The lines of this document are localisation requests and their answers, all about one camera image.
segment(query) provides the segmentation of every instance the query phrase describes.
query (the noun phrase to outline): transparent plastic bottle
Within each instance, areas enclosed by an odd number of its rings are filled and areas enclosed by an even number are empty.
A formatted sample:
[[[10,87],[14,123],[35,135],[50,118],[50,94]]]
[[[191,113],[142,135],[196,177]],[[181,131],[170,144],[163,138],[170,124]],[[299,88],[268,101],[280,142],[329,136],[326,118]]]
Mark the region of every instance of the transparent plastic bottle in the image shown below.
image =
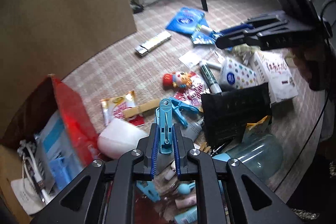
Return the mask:
[[[245,142],[213,158],[223,161],[228,161],[230,158],[239,159],[260,180],[265,181],[279,170],[283,150],[273,135],[265,134],[251,136]]]

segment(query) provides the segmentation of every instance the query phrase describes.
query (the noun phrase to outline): blue oval logo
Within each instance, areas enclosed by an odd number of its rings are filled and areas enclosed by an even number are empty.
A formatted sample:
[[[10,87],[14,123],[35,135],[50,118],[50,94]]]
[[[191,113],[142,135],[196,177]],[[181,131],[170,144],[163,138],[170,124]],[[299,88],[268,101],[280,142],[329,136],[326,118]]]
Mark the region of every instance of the blue oval logo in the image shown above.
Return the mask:
[[[233,85],[236,80],[235,80],[235,75],[232,73],[232,72],[229,72],[227,75],[226,75],[226,79],[227,79],[227,82],[230,84],[230,85]]]
[[[194,20],[190,17],[180,17],[178,20],[177,20],[179,23],[181,24],[190,24],[192,23]]]

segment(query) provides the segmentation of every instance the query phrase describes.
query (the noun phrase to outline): power cord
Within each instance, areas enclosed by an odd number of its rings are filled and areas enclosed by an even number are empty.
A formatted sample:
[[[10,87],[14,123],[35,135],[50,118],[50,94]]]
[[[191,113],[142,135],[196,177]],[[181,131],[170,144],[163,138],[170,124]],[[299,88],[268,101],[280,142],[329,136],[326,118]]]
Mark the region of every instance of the power cord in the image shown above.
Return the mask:
[[[322,5],[322,10],[321,10],[321,13],[320,13],[320,20],[321,20],[322,23],[323,23],[323,14],[324,14],[326,8],[327,8],[331,3],[334,3],[334,2],[335,2],[334,0],[326,0],[326,1],[323,3],[323,5]],[[329,61],[331,62],[331,60],[332,60],[332,51],[331,51],[330,42],[329,42],[329,39],[328,39],[328,38],[327,38],[325,41],[327,42],[327,46],[328,46],[328,49],[329,49],[329,58],[330,58]],[[275,188],[274,192],[276,192],[276,191],[279,189],[279,187],[281,186],[281,184],[282,184],[282,183],[284,182],[284,180],[287,178],[287,176],[288,176],[288,174],[290,173],[290,171],[293,169],[293,167],[294,167],[294,165],[296,164],[296,162],[299,160],[299,158],[300,158],[300,156],[301,156],[303,150],[305,149],[307,143],[309,142],[309,140],[310,140],[311,136],[313,135],[313,133],[314,133],[314,131],[315,131],[317,125],[318,125],[319,122],[320,122],[320,119],[321,119],[321,117],[322,117],[322,115],[323,115],[323,113],[324,113],[324,110],[325,110],[325,108],[326,108],[326,106],[327,106],[327,103],[328,103],[328,100],[329,100],[329,96],[330,96],[331,85],[332,85],[332,70],[331,70],[331,68],[332,68],[332,66],[330,66],[330,84],[329,84],[329,90],[328,90],[328,92],[327,92],[327,97],[326,97],[326,99],[325,99],[325,103],[324,103],[324,106],[323,106],[323,108],[322,108],[322,110],[321,110],[321,113],[320,113],[320,115],[319,115],[319,117],[318,117],[318,119],[317,119],[317,121],[316,121],[316,123],[315,123],[315,125],[314,125],[314,127],[313,127],[313,130],[311,131],[311,133],[310,133],[308,139],[306,140],[305,144],[304,144],[303,147],[301,148],[299,155],[297,156],[297,158],[296,158],[295,161],[293,162],[292,166],[290,167],[290,169],[288,170],[288,172],[286,173],[286,175],[283,177],[283,179],[280,181],[280,183],[278,184],[278,186]]]

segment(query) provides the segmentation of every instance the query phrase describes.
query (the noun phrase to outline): metal pivot bolt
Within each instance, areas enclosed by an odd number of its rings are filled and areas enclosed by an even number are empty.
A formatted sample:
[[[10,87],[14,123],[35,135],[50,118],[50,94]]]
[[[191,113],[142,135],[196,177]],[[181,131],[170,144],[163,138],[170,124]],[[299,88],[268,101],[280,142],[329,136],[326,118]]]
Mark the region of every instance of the metal pivot bolt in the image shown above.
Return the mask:
[[[194,148],[194,149],[190,149],[190,150],[189,150],[189,153],[190,153],[191,155],[193,155],[193,156],[197,156],[197,155],[199,155],[201,152],[200,152],[198,149]]]
[[[94,160],[94,161],[92,162],[92,165],[93,165],[94,167],[100,167],[100,166],[102,166],[102,164],[103,164],[103,161],[102,161],[102,160]]]
[[[240,164],[239,160],[232,158],[227,161],[231,166],[238,166]]]
[[[139,149],[133,149],[132,152],[131,152],[132,156],[139,156],[139,155],[141,155],[141,153],[142,152]]]

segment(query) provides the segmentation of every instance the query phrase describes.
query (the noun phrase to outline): white tissue pack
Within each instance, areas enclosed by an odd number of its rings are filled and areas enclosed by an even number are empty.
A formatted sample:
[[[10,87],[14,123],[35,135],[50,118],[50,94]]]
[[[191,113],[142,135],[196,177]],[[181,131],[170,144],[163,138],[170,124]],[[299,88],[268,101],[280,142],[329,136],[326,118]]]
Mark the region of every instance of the white tissue pack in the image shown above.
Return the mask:
[[[258,83],[268,82],[271,104],[298,95],[292,74],[280,53],[258,51],[249,63],[257,72]]]
[[[225,58],[219,73],[221,86],[244,89],[257,85],[257,73],[232,58]]]

